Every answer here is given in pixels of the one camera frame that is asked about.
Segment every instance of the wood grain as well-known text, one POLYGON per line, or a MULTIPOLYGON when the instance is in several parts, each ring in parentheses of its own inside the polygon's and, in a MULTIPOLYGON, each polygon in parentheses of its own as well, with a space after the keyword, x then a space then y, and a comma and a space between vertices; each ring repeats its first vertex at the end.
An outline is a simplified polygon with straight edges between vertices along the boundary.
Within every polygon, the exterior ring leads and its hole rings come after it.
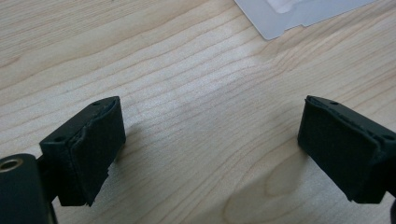
POLYGON ((265 41, 233 0, 0 2, 0 157, 119 95, 126 148, 60 223, 389 223, 296 144, 307 94, 396 131, 396 1, 265 41))

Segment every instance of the black foam block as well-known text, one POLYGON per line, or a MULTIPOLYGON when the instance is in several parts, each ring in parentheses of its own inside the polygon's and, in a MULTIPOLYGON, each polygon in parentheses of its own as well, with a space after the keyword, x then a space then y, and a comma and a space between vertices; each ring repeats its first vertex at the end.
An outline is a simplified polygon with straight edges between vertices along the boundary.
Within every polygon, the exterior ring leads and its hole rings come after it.
POLYGON ((396 134, 334 101, 308 96, 301 148, 356 203, 380 203, 396 192, 396 134))
POLYGON ((124 143, 118 96, 88 105, 41 141, 44 160, 53 172, 50 188, 61 204, 92 205, 124 143))

